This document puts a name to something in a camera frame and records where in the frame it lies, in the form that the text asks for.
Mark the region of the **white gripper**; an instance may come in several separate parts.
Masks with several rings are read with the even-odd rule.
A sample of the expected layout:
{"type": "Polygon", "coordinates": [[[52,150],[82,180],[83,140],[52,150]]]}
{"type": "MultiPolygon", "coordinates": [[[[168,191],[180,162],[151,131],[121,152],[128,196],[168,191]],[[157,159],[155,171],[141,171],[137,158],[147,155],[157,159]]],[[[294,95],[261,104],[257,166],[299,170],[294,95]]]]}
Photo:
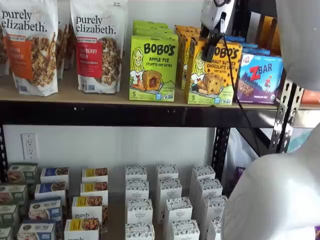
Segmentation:
{"type": "Polygon", "coordinates": [[[204,45],[202,59],[213,60],[216,46],[227,31],[234,9],[234,0],[205,0],[201,10],[201,31],[209,32],[208,42],[204,45]]]}

